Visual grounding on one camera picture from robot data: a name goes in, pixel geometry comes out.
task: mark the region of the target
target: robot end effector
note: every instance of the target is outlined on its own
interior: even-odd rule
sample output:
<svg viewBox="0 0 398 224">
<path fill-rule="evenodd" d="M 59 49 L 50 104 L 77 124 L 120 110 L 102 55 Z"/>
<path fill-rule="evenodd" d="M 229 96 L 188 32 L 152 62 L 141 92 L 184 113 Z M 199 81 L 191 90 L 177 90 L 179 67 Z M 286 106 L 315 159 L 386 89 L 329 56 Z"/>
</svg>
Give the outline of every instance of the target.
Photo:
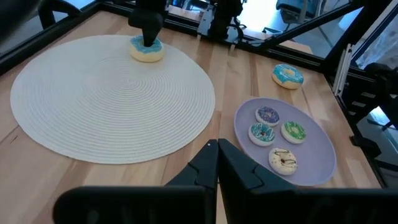
<svg viewBox="0 0 398 224">
<path fill-rule="evenodd" d="M 167 13 L 167 0 L 136 0 L 136 8 L 129 16 L 129 25 L 142 29 L 145 47 L 154 43 Z"/>
</svg>

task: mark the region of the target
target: metal frame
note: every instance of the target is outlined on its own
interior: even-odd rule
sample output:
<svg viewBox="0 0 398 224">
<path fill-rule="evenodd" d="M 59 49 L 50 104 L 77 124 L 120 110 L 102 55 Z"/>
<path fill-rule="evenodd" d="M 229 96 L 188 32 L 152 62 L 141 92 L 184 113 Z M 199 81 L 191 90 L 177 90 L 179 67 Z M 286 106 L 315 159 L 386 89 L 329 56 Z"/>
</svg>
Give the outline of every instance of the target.
<svg viewBox="0 0 398 224">
<path fill-rule="evenodd" d="M 281 35 L 275 35 L 267 40 L 259 40 L 246 35 L 242 36 L 242 39 L 239 40 L 239 35 L 234 27 L 230 28 L 231 30 L 228 31 L 231 37 L 228 37 L 225 40 L 214 39 L 210 37 L 207 33 L 207 30 L 210 26 L 210 22 L 213 20 L 213 13 L 215 10 L 212 8 L 213 6 L 209 6 L 209 8 L 205 11 L 201 22 L 169 14 L 164 22 L 164 27 L 166 29 L 176 30 L 189 35 L 200 35 L 201 37 L 208 38 L 221 44 L 227 44 L 248 52 L 274 58 L 276 60 L 323 73 L 329 84 L 331 84 L 337 72 L 340 57 L 344 49 L 349 45 L 354 45 L 357 43 L 357 41 L 367 31 L 368 27 L 371 26 L 371 24 L 378 18 L 380 13 L 390 2 L 391 0 L 353 1 L 351 4 L 339 7 L 338 9 L 319 16 L 305 24 L 302 24 L 301 26 L 288 30 Z M 39 14 L 41 16 L 40 20 L 43 24 L 45 24 L 46 29 L 27 39 L 3 55 L 0 55 L 0 75 L 6 73 L 8 70 L 23 62 L 25 59 L 31 57 L 33 54 L 36 54 L 38 51 L 51 44 L 62 35 L 77 27 L 96 12 L 108 11 L 121 16 L 128 16 L 134 7 L 134 3 L 131 2 L 113 4 L 103 0 L 95 1 L 81 9 L 81 13 L 79 15 L 68 16 L 57 23 L 55 23 L 53 20 L 51 13 L 42 11 L 42 13 Z M 297 35 L 310 31 L 360 7 L 363 7 L 363 10 L 359 13 L 352 25 L 347 29 L 347 31 L 325 59 L 279 45 L 286 40 L 290 40 Z M 365 72 L 363 70 L 355 67 L 349 67 L 348 65 L 346 65 L 344 69 L 346 72 L 348 71 L 346 83 L 349 83 L 350 88 L 363 88 L 374 81 L 372 77 L 365 77 Z M 343 81 L 340 81 L 339 87 L 341 88 L 344 86 L 344 84 L 345 83 Z M 343 110 L 355 136 L 361 136 L 361 133 L 356 127 L 356 123 L 353 122 L 348 113 L 348 109 L 343 100 L 344 96 L 338 95 L 336 96 L 336 99 Z M 381 185 L 385 186 L 382 178 L 380 178 L 379 169 L 377 168 L 377 165 L 375 165 L 373 158 L 367 158 Z"/>
</svg>

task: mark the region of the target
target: plate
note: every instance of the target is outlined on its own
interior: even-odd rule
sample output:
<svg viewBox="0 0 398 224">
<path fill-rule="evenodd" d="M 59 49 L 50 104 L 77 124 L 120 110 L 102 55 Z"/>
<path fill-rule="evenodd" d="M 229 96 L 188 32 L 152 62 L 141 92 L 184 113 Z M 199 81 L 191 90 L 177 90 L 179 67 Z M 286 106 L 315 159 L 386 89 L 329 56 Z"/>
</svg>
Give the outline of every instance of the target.
<svg viewBox="0 0 398 224">
<path fill-rule="evenodd" d="M 248 136 L 249 127 L 257 122 L 255 112 L 262 106 L 275 109 L 280 117 L 278 125 L 272 127 L 275 131 L 275 141 L 267 147 L 255 145 Z M 307 133 L 303 143 L 292 144 L 284 139 L 280 128 L 286 121 L 295 121 L 303 126 Z M 275 147 L 292 151 L 297 158 L 296 172 L 288 176 L 277 174 L 292 184 L 301 186 L 324 184 L 335 172 L 336 153 L 327 134 L 311 117 L 283 101 L 271 98 L 255 98 L 246 101 L 235 113 L 234 130 L 243 151 L 275 174 L 277 173 L 268 164 L 269 151 Z"/>
</svg>

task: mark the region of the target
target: white woven placemat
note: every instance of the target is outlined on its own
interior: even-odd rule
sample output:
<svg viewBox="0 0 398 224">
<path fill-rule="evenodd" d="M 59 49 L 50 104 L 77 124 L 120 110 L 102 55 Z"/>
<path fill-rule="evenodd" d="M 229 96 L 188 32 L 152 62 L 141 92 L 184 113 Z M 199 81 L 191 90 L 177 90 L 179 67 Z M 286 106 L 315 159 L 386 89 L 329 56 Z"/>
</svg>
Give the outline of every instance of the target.
<svg viewBox="0 0 398 224">
<path fill-rule="evenodd" d="M 215 108 L 207 74 L 178 49 L 142 63 L 130 36 L 85 37 L 33 59 L 11 89 L 22 129 L 68 157 L 127 164 L 165 156 L 194 140 Z"/>
</svg>

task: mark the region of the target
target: round placemat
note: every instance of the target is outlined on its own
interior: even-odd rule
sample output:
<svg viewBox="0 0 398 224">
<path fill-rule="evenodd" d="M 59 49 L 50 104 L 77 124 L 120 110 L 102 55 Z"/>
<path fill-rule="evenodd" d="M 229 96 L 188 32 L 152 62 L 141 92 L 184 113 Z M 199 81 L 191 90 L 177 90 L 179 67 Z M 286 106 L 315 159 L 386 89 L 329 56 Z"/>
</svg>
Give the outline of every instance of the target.
<svg viewBox="0 0 398 224">
<path fill-rule="evenodd" d="M 30 61 L 11 89 L 12 112 L 27 135 L 103 164 L 156 159 L 194 140 L 215 107 L 207 74 L 167 44 L 159 62 L 138 62 L 130 38 L 85 37 Z"/>
<path fill-rule="evenodd" d="M 267 147 L 255 145 L 248 136 L 249 127 L 257 122 L 255 111 L 262 106 L 275 109 L 280 118 L 278 125 L 272 127 L 275 131 L 275 141 Z M 303 126 L 307 133 L 303 143 L 292 144 L 284 139 L 280 127 L 286 121 L 295 121 Z M 245 153 L 275 174 L 277 173 L 268 163 L 269 151 L 275 147 L 292 151 L 297 158 L 296 172 L 287 176 L 279 175 L 292 184 L 301 186 L 324 184 L 335 172 L 336 154 L 329 137 L 312 118 L 283 101 L 270 98 L 255 98 L 246 101 L 236 111 L 234 129 Z"/>
</svg>

